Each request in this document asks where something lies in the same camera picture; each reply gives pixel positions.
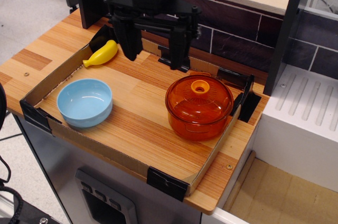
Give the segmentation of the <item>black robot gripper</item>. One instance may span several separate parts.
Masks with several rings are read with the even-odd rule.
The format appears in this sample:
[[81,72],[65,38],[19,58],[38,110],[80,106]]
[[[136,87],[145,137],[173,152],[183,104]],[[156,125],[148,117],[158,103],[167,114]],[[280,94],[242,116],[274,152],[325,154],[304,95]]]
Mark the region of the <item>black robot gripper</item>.
[[[104,0],[110,10],[122,9],[127,13],[146,14],[150,17],[159,14],[171,14],[186,16],[188,18],[187,29],[192,37],[198,39],[201,35],[198,26],[198,17],[201,10],[183,0]],[[143,50],[142,35],[140,29],[134,26],[133,21],[121,21],[113,19],[112,24],[118,43],[122,51],[130,61],[134,61]],[[171,69],[179,69],[190,48],[191,34],[185,27],[174,27],[170,31],[169,50]]]

